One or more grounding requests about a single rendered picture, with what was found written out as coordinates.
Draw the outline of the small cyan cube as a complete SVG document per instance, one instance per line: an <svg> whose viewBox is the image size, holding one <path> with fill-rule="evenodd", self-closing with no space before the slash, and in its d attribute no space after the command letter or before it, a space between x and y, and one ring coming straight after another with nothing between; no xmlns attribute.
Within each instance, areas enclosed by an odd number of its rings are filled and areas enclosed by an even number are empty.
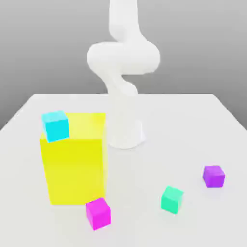
<svg viewBox="0 0 247 247"><path fill-rule="evenodd" d="M41 119L48 143L70 137L69 121L63 111L44 113Z"/></svg>

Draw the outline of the small green cube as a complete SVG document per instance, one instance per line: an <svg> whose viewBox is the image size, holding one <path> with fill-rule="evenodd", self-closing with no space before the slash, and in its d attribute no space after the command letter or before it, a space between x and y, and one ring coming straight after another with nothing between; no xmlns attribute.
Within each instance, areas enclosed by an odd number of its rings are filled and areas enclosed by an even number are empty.
<svg viewBox="0 0 247 247"><path fill-rule="evenodd" d="M161 198L161 209L177 214L182 204L183 195L184 191L167 186Z"/></svg>

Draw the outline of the small magenta cube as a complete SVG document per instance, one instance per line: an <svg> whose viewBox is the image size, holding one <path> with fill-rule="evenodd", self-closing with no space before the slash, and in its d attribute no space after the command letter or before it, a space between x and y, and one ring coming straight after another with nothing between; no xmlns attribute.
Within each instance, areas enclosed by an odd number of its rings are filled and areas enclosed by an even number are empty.
<svg viewBox="0 0 247 247"><path fill-rule="evenodd" d="M111 209L103 197L86 203L85 209L93 230L111 224Z"/></svg>

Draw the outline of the small purple cube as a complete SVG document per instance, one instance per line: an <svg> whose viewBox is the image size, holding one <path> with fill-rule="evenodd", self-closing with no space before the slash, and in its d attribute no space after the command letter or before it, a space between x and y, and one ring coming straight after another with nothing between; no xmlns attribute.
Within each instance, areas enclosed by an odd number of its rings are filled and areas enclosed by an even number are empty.
<svg viewBox="0 0 247 247"><path fill-rule="evenodd" d="M225 180L225 173L218 165L205 166L203 180L208 188L222 188Z"/></svg>

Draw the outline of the large yellow box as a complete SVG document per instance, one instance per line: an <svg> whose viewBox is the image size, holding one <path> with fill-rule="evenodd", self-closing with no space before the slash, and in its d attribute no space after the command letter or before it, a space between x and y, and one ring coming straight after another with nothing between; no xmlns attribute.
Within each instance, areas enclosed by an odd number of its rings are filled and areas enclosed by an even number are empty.
<svg viewBox="0 0 247 247"><path fill-rule="evenodd" d="M50 202L83 205L105 197L108 175L106 114L67 113L70 137L49 143L40 136Z"/></svg>

